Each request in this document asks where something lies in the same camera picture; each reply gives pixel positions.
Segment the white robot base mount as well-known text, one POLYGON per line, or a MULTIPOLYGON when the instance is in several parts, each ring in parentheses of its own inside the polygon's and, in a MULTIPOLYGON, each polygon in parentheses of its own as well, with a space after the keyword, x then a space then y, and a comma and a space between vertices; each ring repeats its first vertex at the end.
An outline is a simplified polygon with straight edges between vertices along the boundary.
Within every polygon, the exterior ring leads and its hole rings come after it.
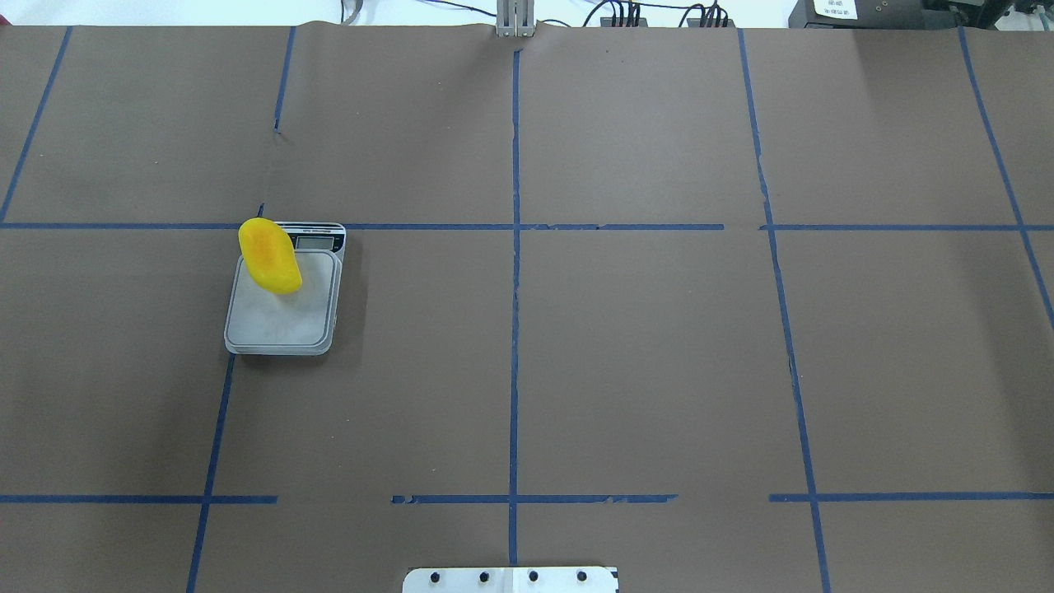
POLYGON ((618 569, 602 566, 419 567, 403 592, 618 592, 618 569))

